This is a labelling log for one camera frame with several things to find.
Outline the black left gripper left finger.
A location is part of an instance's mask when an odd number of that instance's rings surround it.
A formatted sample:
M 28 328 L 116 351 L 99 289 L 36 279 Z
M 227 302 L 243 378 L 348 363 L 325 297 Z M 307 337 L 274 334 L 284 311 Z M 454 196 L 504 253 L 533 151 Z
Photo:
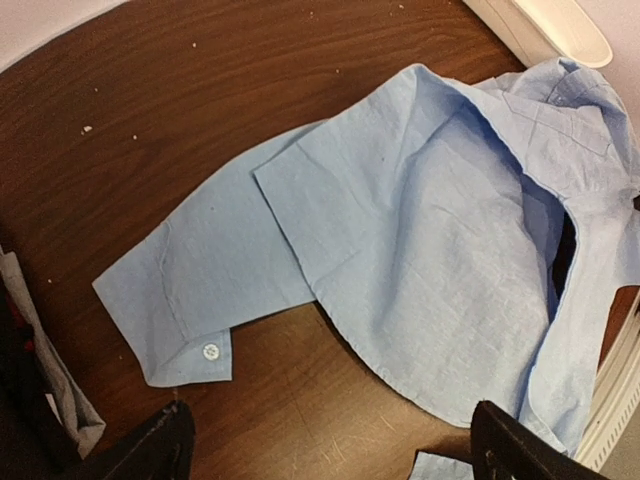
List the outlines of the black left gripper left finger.
M 76 479 L 188 479 L 195 423 L 190 407 L 172 401 L 115 446 L 74 469 Z

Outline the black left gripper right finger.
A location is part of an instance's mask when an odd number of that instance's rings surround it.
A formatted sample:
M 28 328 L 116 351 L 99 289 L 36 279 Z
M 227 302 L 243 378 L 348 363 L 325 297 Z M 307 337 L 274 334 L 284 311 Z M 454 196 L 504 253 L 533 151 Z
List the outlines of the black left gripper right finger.
M 547 445 L 491 401 L 471 423 L 473 477 L 516 480 L 601 480 L 599 473 Z

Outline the light blue long sleeve shirt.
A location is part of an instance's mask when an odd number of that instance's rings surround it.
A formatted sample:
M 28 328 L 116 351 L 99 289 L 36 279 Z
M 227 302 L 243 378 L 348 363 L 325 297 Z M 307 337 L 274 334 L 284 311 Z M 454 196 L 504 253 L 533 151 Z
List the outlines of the light blue long sleeve shirt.
M 316 301 L 421 409 L 466 426 L 490 400 L 571 456 L 639 281 L 638 195 L 599 72 L 467 85 L 417 64 L 229 161 L 93 286 L 150 386 L 228 380 L 233 327 Z

